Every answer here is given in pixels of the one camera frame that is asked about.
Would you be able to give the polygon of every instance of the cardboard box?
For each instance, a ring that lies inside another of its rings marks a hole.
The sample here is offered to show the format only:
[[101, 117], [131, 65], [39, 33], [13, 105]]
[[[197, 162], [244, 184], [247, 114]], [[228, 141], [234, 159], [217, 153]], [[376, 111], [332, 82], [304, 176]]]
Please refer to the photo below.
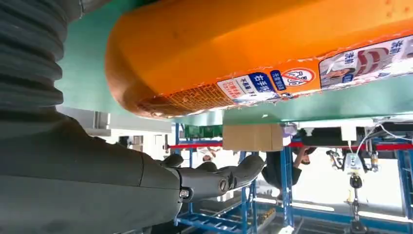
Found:
[[279, 124], [224, 125], [223, 148], [248, 152], [281, 151], [283, 129]]

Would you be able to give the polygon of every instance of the worker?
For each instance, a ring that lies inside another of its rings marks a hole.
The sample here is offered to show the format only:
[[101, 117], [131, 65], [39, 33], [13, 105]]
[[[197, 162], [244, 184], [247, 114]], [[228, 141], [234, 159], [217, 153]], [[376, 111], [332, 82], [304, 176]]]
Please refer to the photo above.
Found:
[[142, 230], [173, 220], [182, 202], [245, 186], [263, 168], [253, 156], [216, 173], [169, 168], [88, 136], [56, 111], [68, 23], [106, 2], [0, 0], [1, 233]]
[[202, 156], [202, 162], [210, 162], [216, 157], [216, 150], [211, 149], [211, 147], [199, 147], [196, 152]]
[[[293, 149], [297, 154], [294, 163], [292, 164], [292, 183], [296, 185], [298, 179], [301, 175], [301, 169], [299, 165], [301, 163], [308, 165], [310, 164], [309, 154], [313, 153], [316, 148], [311, 148], [308, 146], [303, 146], [300, 148]], [[281, 151], [267, 152], [267, 166], [263, 168], [262, 175], [265, 181], [280, 190], [278, 199], [282, 198], [282, 182], [281, 182]]]

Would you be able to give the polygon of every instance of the blue label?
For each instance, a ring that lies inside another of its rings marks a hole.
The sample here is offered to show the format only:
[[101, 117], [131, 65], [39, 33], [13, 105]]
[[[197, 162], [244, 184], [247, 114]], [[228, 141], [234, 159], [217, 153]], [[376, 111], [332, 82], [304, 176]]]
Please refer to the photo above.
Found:
[[258, 92], [275, 92], [270, 79], [265, 73], [255, 72], [248, 75]]
[[343, 76], [343, 83], [348, 83], [350, 81], [353, 81], [354, 75], [353, 74], [347, 74]]
[[274, 81], [275, 87], [277, 87], [277, 90], [282, 91], [287, 89], [284, 80], [282, 79], [281, 72], [279, 70], [271, 71], [270, 74], [272, 80]]

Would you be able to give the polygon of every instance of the red bar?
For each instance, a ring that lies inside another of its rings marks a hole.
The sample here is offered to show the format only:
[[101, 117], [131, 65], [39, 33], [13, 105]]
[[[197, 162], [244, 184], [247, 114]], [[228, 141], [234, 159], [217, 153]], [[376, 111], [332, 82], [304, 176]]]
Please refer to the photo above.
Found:
[[[181, 144], [181, 145], [170, 145], [170, 149], [194, 149], [198, 147], [221, 147], [222, 143], [199, 143], [199, 144]], [[302, 147], [303, 144], [301, 142], [291, 142], [289, 147]], [[342, 148], [348, 149], [348, 146], [326, 146], [326, 148]], [[358, 146], [351, 147], [353, 151], [356, 151]], [[360, 147], [361, 150], [366, 149], [366, 145], [363, 144]], [[393, 150], [413, 150], [412, 144], [379, 144], [376, 145], [376, 149], [378, 151], [393, 151]]]

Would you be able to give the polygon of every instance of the screw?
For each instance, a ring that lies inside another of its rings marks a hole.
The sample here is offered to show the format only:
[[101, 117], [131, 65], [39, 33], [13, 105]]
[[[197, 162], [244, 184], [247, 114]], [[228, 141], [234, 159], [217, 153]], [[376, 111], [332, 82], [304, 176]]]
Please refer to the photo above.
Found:
[[179, 192], [179, 197], [180, 197], [180, 198], [188, 198], [188, 197], [189, 197], [189, 191], [188, 191], [188, 190], [185, 190], [185, 189], [181, 190], [181, 191]]
[[227, 189], [226, 189], [226, 184], [227, 184], [227, 182], [226, 182], [226, 179], [222, 179], [220, 182], [219, 182], [219, 188], [220, 188], [220, 190], [222, 191], [222, 192], [225, 192]]

